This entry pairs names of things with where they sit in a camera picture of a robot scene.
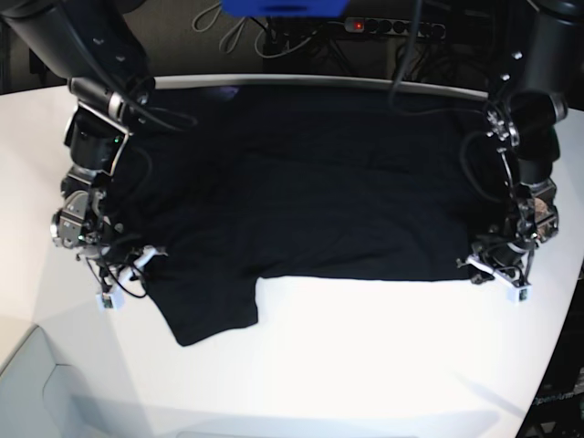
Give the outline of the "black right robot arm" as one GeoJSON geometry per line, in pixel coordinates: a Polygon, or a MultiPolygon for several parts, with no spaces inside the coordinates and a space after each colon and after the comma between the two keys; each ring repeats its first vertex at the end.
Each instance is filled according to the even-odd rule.
{"type": "Polygon", "coordinates": [[[85,258],[103,291],[141,277],[148,252],[137,251],[106,212],[111,180],[134,134],[184,132],[196,119],[150,104],[155,79],[146,52],[115,2],[4,1],[1,20],[78,102],[64,139],[72,166],[51,224],[54,241],[85,258]]]}

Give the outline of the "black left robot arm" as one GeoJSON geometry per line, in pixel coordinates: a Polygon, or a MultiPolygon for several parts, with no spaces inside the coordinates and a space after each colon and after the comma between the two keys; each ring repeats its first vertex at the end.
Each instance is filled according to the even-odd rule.
{"type": "Polygon", "coordinates": [[[558,233],[551,179],[560,156],[555,127],[568,116],[566,93],[582,62],[582,2],[509,2],[506,40],[482,109],[487,129],[467,134],[459,151],[475,191],[506,209],[505,221],[476,237],[457,263],[471,269],[475,285],[496,280],[514,291],[528,287],[536,250],[558,233]],[[502,198],[480,185],[468,163],[469,146],[480,137],[497,143],[507,190],[502,198]]]}

